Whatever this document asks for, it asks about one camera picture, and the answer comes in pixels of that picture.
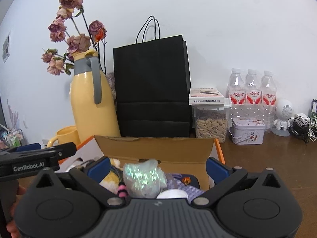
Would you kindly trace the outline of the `person's left hand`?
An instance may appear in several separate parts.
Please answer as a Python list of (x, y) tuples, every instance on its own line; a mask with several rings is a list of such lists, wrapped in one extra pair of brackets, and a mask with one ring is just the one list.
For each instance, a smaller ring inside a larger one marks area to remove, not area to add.
[(16, 223), (14, 221), (14, 212), (15, 212), (15, 209), (19, 203), (19, 199), (21, 196), (23, 196), (26, 192), (26, 189), (24, 187), (22, 187), (21, 185), (18, 186), (18, 190), (17, 190), (17, 196), (16, 196), (16, 201), (12, 204), (11, 208), (10, 208), (10, 213), (11, 213), (11, 216), (12, 216), (12, 219), (11, 221), (9, 221), (7, 223), (7, 231), (10, 233), (11, 237), (12, 238), (20, 238), (21, 237), (21, 234), (16, 226)]

